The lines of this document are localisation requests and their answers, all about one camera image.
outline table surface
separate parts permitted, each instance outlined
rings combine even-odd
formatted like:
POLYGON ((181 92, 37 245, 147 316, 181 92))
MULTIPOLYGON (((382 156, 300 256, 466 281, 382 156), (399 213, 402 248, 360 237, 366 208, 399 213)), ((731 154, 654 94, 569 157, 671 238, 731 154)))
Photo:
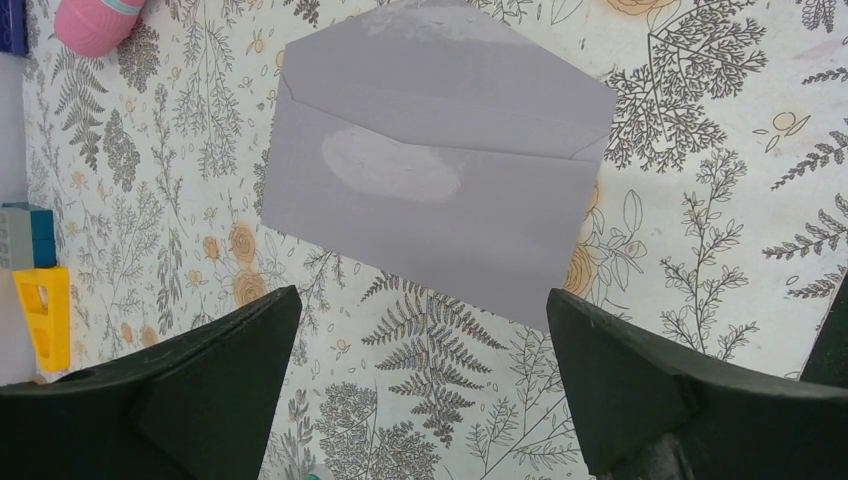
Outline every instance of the table surface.
MULTIPOLYGON (((797 375, 846 265, 848 6, 477 2, 620 96, 566 287, 797 375)), ((378 3, 149 2, 92 60, 27 1, 29 198, 71 270, 71 370, 295 284, 263 478, 588 478, 547 335, 259 225, 285 45, 378 3)))

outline envelope flap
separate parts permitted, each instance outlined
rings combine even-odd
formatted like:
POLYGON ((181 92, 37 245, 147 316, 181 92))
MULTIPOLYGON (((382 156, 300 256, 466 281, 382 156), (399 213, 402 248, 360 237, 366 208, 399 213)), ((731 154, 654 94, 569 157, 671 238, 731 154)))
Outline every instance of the envelope flap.
POLYGON ((392 3, 292 42, 282 76, 281 94, 398 141, 514 154, 571 158, 615 106, 463 0, 392 3))

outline leaf print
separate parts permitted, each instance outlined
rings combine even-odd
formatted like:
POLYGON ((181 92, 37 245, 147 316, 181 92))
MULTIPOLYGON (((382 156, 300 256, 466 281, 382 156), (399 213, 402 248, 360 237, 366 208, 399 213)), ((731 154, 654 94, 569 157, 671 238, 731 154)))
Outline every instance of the leaf print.
POLYGON ((148 256, 157 251, 161 232, 159 225, 163 207, 147 182, 142 182, 132 204, 124 196, 116 196, 113 203, 112 236, 106 237, 103 249, 108 252, 102 267, 103 277, 112 286, 112 300, 107 308, 115 306, 121 285, 134 285, 144 275, 148 256))
MULTIPOLYGON (((843 121, 848 125, 848 118, 843 121)), ((830 132, 830 136, 833 139, 832 143, 817 143, 815 149, 818 151, 807 153, 807 159, 790 168, 789 172, 775 182, 771 189, 777 190, 790 180, 803 177, 808 171, 815 172, 819 168, 824 168, 831 161, 836 165, 842 165, 845 162, 846 153, 848 153, 848 129, 844 131, 833 130, 830 132)))
POLYGON ((680 171, 688 154, 725 141, 700 102, 738 95, 748 75, 765 67, 765 54, 751 50, 765 28, 733 20, 753 3, 702 2, 648 34, 648 63, 607 79, 619 94, 607 161, 622 169, 640 159, 642 170, 680 171))
POLYGON ((98 115, 105 111, 96 97, 108 92, 97 79, 96 72, 103 70, 104 66, 102 59, 83 57, 68 48, 62 48, 56 57, 53 77, 50 80, 52 84, 59 74, 64 73, 59 91, 59 105, 53 113, 66 114, 62 130, 74 129, 74 135, 68 144, 80 145, 79 155, 85 158, 85 163, 95 172, 97 154, 100 152, 97 143, 102 137, 94 128, 103 125, 98 115))
POLYGON ((137 23, 132 33, 118 44, 118 65, 127 85, 140 93, 147 91, 147 80, 159 73, 159 32, 146 23, 137 23))
MULTIPOLYGON (((517 459, 519 465, 527 463, 536 471, 579 463, 574 423, 565 404, 550 336, 526 327, 516 336, 518 340, 510 341, 510 370, 518 374, 515 386, 520 403, 516 405, 506 397, 499 399, 489 407, 485 424, 473 424, 465 437, 471 455, 483 464, 481 479, 497 471, 508 457, 517 459), (544 405, 548 407, 536 417, 537 406, 544 405), (560 405, 562 413, 558 414, 560 405)), ((503 475, 504 472, 495 473, 492 477, 503 475)))
POLYGON ((827 33, 833 32, 833 14, 836 0, 795 0, 797 5, 804 3, 801 10, 801 23, 807 30, 815 30, 824 25, 827 33))
POLYGON ((551 2, 551 25, 556 25, 568 20, 584 0, 554 0, 551 2))
POLYGON ((112 181, 121 184, 121 190, 129 192, 135 182, 135 168, 141 162, 141 155, 135 147, 132 137, 124 131, 124 123, 118 110, 112 109, 112 115, 106 122, 103 138, 103 151, 109 157, 108 165, 112 169, 112 181))
POLYGON ((833 82, 836 80, 839 80, 840 82, 848 82, 848 68, 839 67, 836 70, 827 70, 815 75, 810 75, 805 78, 801 84, 810 85, 817 82, 833 82))
POLYGON ((262 150, 260 162, 253 164, 253 174, 256 175, 256 183, 253 184, 253 194, 256 196, 253 201, 253 209, 256 210, 257 216, 262 214, 262 199, 265 195, 265 170, 270 158, 271 150, 266 148, 262 150))
POLYGON ((474 405, 458 390, 480 390, 481 374, 491 368, 480 362, 461 340, 460 334, 493 350, 504 350, 477 321, 474 313, 459 300, 436 293, 383 272, 363 298, 380 290, 404 291, 403 303, 386 310, 377 329, 362 338, 365 345, 387 345, 402 341, 400 347, 377 365, 379 370, 412 370, 408 379, 389 391, 403 396, 421 397, 413 407, 415 415, 427 415, 424 428, 446 446, 453 441, 454 423, 462 422, 460 409, 474 405), (465 376, 463 371, 475 375, 465 376))
POLYGON ((182 298, 183 287, 180 284, 180 268, 183 265, 183 245, 180 232, 168 228, 168 243, 162 245, 157 256, 159 267, 159 293, 156 306, 159 308, 159 333, 165 335, 174 326, 174 302, 182 298))
POLYGON ((165 0, 165 6, 168 7, 171 20, 180 21, 180 14, 184 11, 183 0, 165 0))
POLYGON ((377 392, 352 383, 326 388, 323 418, 315 428, 326 465, 339 480, 432 479, 440 457, 436 446, 414 431, 412 422, 377 426, 377 392))
POLYGON ((642 227, 642 200, 633 190, 624 197, 624 224, 631 233, 642 227))
POLYGON ((298 286, 298 293, 304 305, 300 326, 298 327, 298 339, 292 350, 290 360, 297 366, 305 365, 308 361, 306 356, 306 340, 303 336, 307 330, 310 335, 318 333, 318 317, 316 313, 330 311, 330 303, 326 297, 328 275, 332 274, 332 281, 339 288, 345 287, 342 257, 338 253, 326 249, 312 250, 303 263, 303 267, 312 275, 312 278, 309 281, 302 282, 298 286))
POLYGON ((154 101, 156 108, 153 110, 153 130, 158 138, 157 142, 151 145, 150 150, 153 153, 154 163, 161 170, 159 175, 156 176, 156 188, 168 201, 168 205, 173 210, 174 219, 179 224, 183 234, 188 237, 180 219, 180 193, 183 188, 183 177, 177 177, 173 172, 173 162, 177 157, 177 152, 168 145, 168 140, 171 138, 171 127, 165 119, 165 105, 168 101, 168 90, 165 85, 160 83, 156 86, 154 101))
MULTIPOLYGON (((848 201, 841 194, 836 195, 834 204, 840 213, 848 218, 848 201)), ((781 245, 765 248, 763 254, 766 258, 791 260, 796 254, 801 258, 806 257, 810 252, 821 255, 825 246, 835 252, 843 236, 848 242, 848 235, 846 235, 848 234, 848 227, 844 223, 833 218, 824 209, 819 209, 818 219, 824 227, 807 222, 804 229, 809 236, 796 233, 794 242, 782 242, 781 245)))
POLYGON ((786 293, 795 298, 803 299, 830 297, 834 290, 842 284, 842 279, 845 277, 846 271, 848 271, 846 266, 837 265, 836 272, 826 273, 822 278, 808 284, 806 287, 791 289, 786 293))
MULTIPOLYGON (((27 48, 32 51, 38 47, 38 40, 41 36, 41 27, 38 23, 38 15, 35 13, 33 0, 24 2, 24 12, 26 12, 27 48)), ((32 55, 27 55, 24 60, 24 78, 32 81, 35 78, 36 71, 38 71, 38 61, 32 55)))
POLYGON ((729 325, 728 332, 719 336, 718 349, 713 352, 707 345, 712 327, 718 322, 716 313, 722 302, 721 295, 728 290, 748 284, 748 278, 739 267, 721 265, 721 273, 710 278, 710 267, 718 264, 717 256, 739 244, 743 225, 730 219, 725 225, 719 222, 723 212, 718 207, 730 201, 739 178, 748 169, 738 159, 736 152, 718 150, 701 162, 696 175, 698 183, 708 185, 706 198, 697 193, 684 193, 683 225, 686 237, 694 237, 696 245, 694 265, 673 263, 671 257, 660 261, 666 277, 666 288, 675 288, 686 295, 685 304, 679 310, 667 310, 660 314, 668 338, 705 355, 721 361, 733 359, 733 352, 748 343, 748 334, 758 331, 756 322, 745 325, 729 325))
MULTIPOLYGON (((613 282, 622 291, 630 284, 632 272, 644 273, 639 259, 648 254, 645 244, 636 236, 642 228, 642 198, 634 190, 624 196, 622 218, 624 229, 606 229, 606 216, 597 206, 597 188, 587 212, 591 217, 592 231, 588 238, 577 244, 568 265, 563 288, 593 304, 612 311, 613 308, 627 310, 609 300, 609 287, 613 282)), ((625 320, 624 313, 618 316, 625 320)))
POLYGON ((382 292, 383 290, 394 290, 405 293, 411 293, 416 296, 423 295, 425 293, 425 288, 417 283, 410 282, 409 280, 401 279, 397 275, 392 275, 385 270, 380 270, 380 277, 377 277, 372 283, 371 286, 368 287, 365 294, 362 295, 362 298, 359 300, 360 302, 364 302, 369 297, 372 297, 374 294, 378 292, 382 292))
MULTIPOLYGON (((226 77, 233 70, 234 60, 228 37, 223 27, 207 19, 201 5, 198 0, 186 2, 184 56, 190 73, 175 111, 180 133, 201 137, 203 146, 198 150, 197 163, 201 178, 209 180, 235 173, 235 145, 241 136, 242 116, 226 77)), ((222 13, 227 12, 240 15, 241 2, 226 0, 222 13)), ((225 19, 229 23, 233 20, 228 15, 225 19)))
MULTIPOLYGON (((294 3, 294 1, 295 0, 283 0, 283 6, 289 6, 294 3)), ((313 28, 318 28, 318 8, 320 7, 321 3, 318 0, 297 0, 297 3, 295 3, 294 6, 294 16, 305 20, 307 23, 312 25, 313 28)))
POLYGON ((260 479, 274 478, 272 470, 275 470, 285 472, 286 480, 301 480, 315 469, 315 454, 309 448, 314 426, 308 413, 306 390, 297 389, 294 398, 288 402, 287 420, 294 426, 294 431, 292 427, 289 427, 282 435, 274 430, 271 431, 259 473, 260 479))

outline botanical pattern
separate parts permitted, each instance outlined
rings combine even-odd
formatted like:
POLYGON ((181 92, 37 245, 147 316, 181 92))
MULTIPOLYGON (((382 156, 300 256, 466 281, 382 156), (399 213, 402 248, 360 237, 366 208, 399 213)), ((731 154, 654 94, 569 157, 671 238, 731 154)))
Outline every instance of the botanical pattern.
POLYGON ((118 65, 127 85, 140 93, 147 90, 147 80, 159 72, 159 33, 139 23, 132 35, 118 45, 118 65))
POLYGON ((421 397, 411 410, 415 415, 426 415, 423 426, 434 430, 446 446, 453 441, 453 424, 463 421, 460 410, 474 406, 462 391, 480 390, 480 381, 492 369, 478 360, 466 346, 467 341, 476 347, 505 350, 477 320, 473 308, 446 295, 400 280, 383 272, 365 292, 362 301, 377 292, 402 292, 394 308, 386 309, 377 329, 362 339, 365 345, 385 345, 402 341, 385 360, 377 365, 380 370, 411 370, 409 377, 389 391, 421 397))
MULTIPOLYGON (((55 37, 57 1, 26 3, 29 200, 53 209, 71 271, 72 370, 295 285, 261 478, 591 478, 546 332, 261 225, 286 44, 388 1, 148 2, 99 59, 55 37)), ((846 75, 827 53, 846 48, 827 33, 844 2, 470 3, 619 94, 565 288, 800 371, 848 265, 846 75)))
MULTIPOLYGON (((518 377, 518 401, 506 396, 498 399, 489 407, 485 422, 473 424, 466 437, 471 455, 483 464, 481 479, 498 471, 509 457, 528 463, 536 472, 579 461, 574 424, 550 342, 550 335, 529 328, 516 332, 516 339, 510 341, 510 370, 518 377)), ((503 474, 490 478, 503 478, 503 474)))
POLYGON ((739 245, 744 225, 733 218, 725 222, 719 207, 730 201, 733 189, 747 172, 748 167, 736 152, 727 150, 719 150, 701 162, 696 178, 698 183, 709 186, 709 193, 703 196, 695 192, 683 194, 686 211, 682 223, 686 225, 686 236, 695 239, 692 248, 695 260, 688 265, 674 263, 671 257, 660 260, 666 287, 676 288, 686 295, 686 303, 679 310, 660 314, 666 328, 664 333, 693 350, 724 361, 733 359, 733 351, 748 344, 749 335, 758 330, 756 322, 728 325, 727 333, 716 339, 717 348, 707 342, 713 325, 719 321, 716 313, 724 300, 723 294, 748 284, 748 278, 739 267, 727 264, 719 267, 717 259, 719 254, 739 245), (712 270, 720 270, 720 273, 710 276, 712 270))
POLYGON ((607 161, 625 168, 636 159, 643 170, 663 173, 682 170, 688 154, 724 143, 727 135, 706 116, 701 100, 738 95, 748 75, 765 67, 765 53, 752 48, 765 28, 750 18, 733 20, 753 4, 700 2, 648 34, 647 64, 630 73, 613 70, 607 84, 619 96, 607 161))
MULTIPOLYGON (((845 118, 845 125, 848 125, 848 118, 845 118)), ((830 136, 829 142, 815 144, 815 150, 806 155, 806 160, 798 162, 797 165, 789 169, 780 180, 775 182, 772 190, 786 185, 786 182, 794 180, 796 177, 803 177, 807 172, 815 172, 816 169, 824 168, 829 163, 842 165, 845 161, 846 151, 848 151, 848 128, 840 130, 832 130, 828 132, 830 136)))
POLYGON ((436 446, 414 431, 411 422, 378 427, 377 392, 351 383, 330 385, 321 404, 323 418, 315 428, 327 466, 341 480, 433 478, 440 460, 436 446))
POLYGON ((795 0, 798 5, 804 5, 801 10, 801 23, 808 30, 824 27, 827 33, 833 32, 836 5, 839 0, 795 0))
POLYGON ((628 191, 624 196, 623 230, 607 229, 606 216, 598 208, 598 195, 596 186, 586 213, 591 233, 574 249, 563 288, 629 319, 623 311, 626 308, 609 299, 609 288, 614 286, 626 292, 631 275, 645 273, 639 266, 639 259, 647 255, 648 250, 636 239, 642 227, 642 199, 635 191, 628 191))

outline envelope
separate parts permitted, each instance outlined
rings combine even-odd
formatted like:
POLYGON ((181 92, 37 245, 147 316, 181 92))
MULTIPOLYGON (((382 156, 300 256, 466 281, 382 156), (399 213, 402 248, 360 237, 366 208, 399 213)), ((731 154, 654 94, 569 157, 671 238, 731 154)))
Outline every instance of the envelope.
POLYGON ((547 331, 615 93, 463 0, 285 52, 262 223, 547 331))

